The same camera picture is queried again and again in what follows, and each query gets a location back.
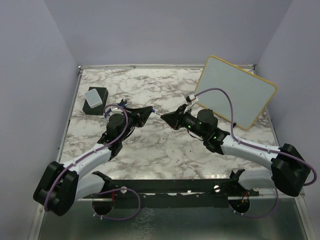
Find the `yellow framed whiteboard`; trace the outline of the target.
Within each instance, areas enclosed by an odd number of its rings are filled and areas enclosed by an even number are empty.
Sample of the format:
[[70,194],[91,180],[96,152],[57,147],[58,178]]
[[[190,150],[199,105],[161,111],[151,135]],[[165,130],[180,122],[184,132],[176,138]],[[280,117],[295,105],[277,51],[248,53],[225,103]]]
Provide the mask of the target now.
[[[215,90],[201,93],[211,88]],[[217,88],[224,90],[228,97]],[[216,56],[209,56],[194,92],[199,94],[202,107],[211,109],[228,121],[231,120],[230,98],[233,122],[247,130],[253,126],[277,90],[274,83]]]

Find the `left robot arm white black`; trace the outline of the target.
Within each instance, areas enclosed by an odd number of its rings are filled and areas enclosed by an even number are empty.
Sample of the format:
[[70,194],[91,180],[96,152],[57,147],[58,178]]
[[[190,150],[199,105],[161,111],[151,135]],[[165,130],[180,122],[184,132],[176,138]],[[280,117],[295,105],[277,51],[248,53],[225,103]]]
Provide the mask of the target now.
[[153,112],[152,106],[118,109],[119,113],[107,118],[105,132],[89,151],[65,163],[53,161],[46,167],[33,193],[33,200],[45,211],[62,216],[78,199],[91,194],[103,198],[110,193],[109,178],[94,169],[116,157],[123,141],[135,128],[142,128]]

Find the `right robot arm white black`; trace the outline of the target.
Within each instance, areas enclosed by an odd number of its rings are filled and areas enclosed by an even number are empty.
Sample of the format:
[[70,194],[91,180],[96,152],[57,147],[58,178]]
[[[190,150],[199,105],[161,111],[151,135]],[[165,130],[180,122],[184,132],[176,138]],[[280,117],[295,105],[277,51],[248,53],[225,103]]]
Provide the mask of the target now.
[[253,188],[273,188],[297,197],[311,172],[298,150],[291,144],[268,146],[236,138],[218,128],[218,119],[210,109],[202,109],[193,116],[186,105],[161,116],[173,130],[185,128],[201,138],[212,153],[242,158],[264,167],[262,171],[242,173],[230,182],[229,189],[240,196]]

